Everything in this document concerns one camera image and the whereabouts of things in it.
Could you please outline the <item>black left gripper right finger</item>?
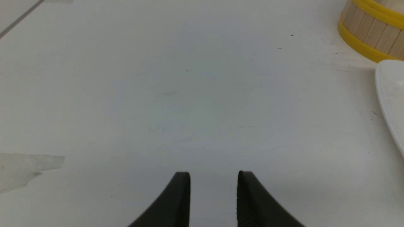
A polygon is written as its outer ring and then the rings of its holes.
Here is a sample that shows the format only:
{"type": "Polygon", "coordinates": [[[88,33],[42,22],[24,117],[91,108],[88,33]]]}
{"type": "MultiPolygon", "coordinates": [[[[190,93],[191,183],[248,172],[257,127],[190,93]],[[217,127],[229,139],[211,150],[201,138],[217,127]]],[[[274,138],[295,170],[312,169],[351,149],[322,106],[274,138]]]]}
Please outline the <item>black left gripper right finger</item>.
{"type": "Polygon", "coordinates": [[[238,227],[303,227],[284,209],[250,171],[239,171],[237,181],[238,227]]]}

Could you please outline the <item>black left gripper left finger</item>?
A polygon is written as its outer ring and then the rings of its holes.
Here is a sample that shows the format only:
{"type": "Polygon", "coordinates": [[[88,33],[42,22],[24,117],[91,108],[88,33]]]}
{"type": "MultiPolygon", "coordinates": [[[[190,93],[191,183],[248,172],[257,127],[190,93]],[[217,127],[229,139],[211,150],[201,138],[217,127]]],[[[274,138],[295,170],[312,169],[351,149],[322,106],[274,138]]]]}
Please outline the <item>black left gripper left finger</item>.
{"type": "Polygon", "coordinates": [[[176,172],[156,200],[129,226],[188,227],[190,195],[190,174],[176,172]]]}

